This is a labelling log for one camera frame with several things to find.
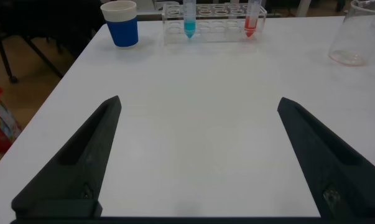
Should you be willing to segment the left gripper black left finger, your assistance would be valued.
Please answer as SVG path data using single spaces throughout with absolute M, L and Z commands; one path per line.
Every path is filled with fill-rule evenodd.
M 75 134 L 12 200 L 18 218 L 95 218 L 121 113 L 114 96 L 102 102 Z

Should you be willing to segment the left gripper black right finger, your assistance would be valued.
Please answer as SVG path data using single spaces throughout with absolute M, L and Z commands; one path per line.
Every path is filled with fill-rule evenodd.
M 303 106 L 277 111 L 323 218 L 375 218 L 375 166 Z

